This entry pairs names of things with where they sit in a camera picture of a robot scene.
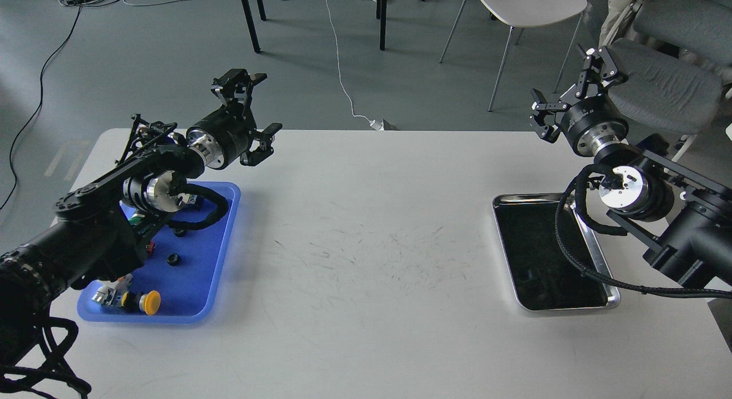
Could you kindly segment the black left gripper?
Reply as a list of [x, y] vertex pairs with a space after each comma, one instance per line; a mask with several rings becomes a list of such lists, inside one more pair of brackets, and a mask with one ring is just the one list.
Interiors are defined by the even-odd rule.
[[[186, 143], [201, 154], [207, 167], [221, 170], [239, 157], [241, 165], [254, 167], [273, 154], [272, 143], [283, 124], [274, 122], [258, 131], [251, 112], [253, 88], [267, 77], [267, 73], [230, 69], [213, 79], [210, 91], [221, 107], [186, 130]], [[242, 109], [227, 107], [231, 102], [242, 104]], [[259, 145], [251, 150], [253, 141]]]

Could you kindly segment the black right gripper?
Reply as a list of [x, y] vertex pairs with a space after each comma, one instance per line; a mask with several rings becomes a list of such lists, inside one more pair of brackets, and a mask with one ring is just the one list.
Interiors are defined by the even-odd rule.
[[627, 121], [604, 95], [627, 80], [607, 46], [589, 49], [578, 80], [564, 93], [564, 102], [549, 103], [541, 91], [531, 89], [534, 103], [529, 125], [544, 141], [556, 143], [563, 135], [575, 154], [595, 157], [629, 133]]

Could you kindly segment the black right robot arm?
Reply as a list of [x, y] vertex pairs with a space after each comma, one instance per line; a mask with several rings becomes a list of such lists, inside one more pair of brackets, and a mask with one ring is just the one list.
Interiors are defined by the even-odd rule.
[[540, 139], [565, 136], [573, 153], [593, 159], [569, 183], [569, 196], [584, 225], [597, 233], [632, 235], [646, 245], [643, 259], [677, 282], [675, 289], [626, 284], [591, 271], [567, 250], [560, 251], [582, 276], [641, 294], [668, 298], [730, 298], [728, 290], [707, 289], [719, 278], [730, 283], [730, 189], [667, 159], [669, 144], [650, 135], [638, 145], [624, 142], [626, 115], [612, 107], [607, 90], [624, 76], [607, 47], [585, 52], [576, 84], [556, 102], [532, 90], [529, 123]]

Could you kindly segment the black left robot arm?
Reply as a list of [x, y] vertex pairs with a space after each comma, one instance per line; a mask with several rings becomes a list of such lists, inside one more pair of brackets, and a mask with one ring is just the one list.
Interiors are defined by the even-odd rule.
[[66, 289], [92, 280], [117, 280], [142, 267], [149, 243], [167, 225], [203, 230], [229, 211], [228, 200], [192, 180], [206, 168], [234, 160], [256, 166], [273, 154], [281, 123], [258, 130], [251, 104], [266, 73], [230, 69], [214, 79], [221, 105], [185, 133], [176, 123], [133, 126], [117, 165], [55, 202], [57, 222], [2, 255], [2, 392], [35, 392], [45, 379], [62, 381], [87, 398], [91, 386], [65, 360], [76, 322], [52, 317], [50, 306]]

